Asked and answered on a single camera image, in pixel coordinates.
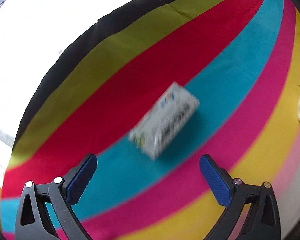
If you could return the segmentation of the green white medicine box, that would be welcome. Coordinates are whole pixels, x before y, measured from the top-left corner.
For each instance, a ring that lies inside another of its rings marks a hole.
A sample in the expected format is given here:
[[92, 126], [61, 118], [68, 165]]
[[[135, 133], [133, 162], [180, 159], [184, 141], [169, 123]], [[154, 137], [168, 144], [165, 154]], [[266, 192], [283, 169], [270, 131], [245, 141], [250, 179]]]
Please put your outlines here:
[[199, 106], [197, 97], [174, 82], [132, 128], [128, 140], [143, 154], [155, 160]]

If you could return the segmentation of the striped colourful tablecloth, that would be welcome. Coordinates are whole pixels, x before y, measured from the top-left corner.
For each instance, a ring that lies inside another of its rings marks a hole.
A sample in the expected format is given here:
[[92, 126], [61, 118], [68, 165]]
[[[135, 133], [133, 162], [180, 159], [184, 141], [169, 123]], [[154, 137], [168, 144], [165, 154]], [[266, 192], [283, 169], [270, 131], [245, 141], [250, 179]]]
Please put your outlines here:
[[282, 235], [300, 218], [300, 13], [291, 0], [133, 0], [99, 19], [44, 76], [21, 119], [1, 194], [15, 238], [27, 181], [86, 154], [98, 167], [73, 206], [93, 239], [203, 239], [223, 208], [209, 154], [272, 183]]

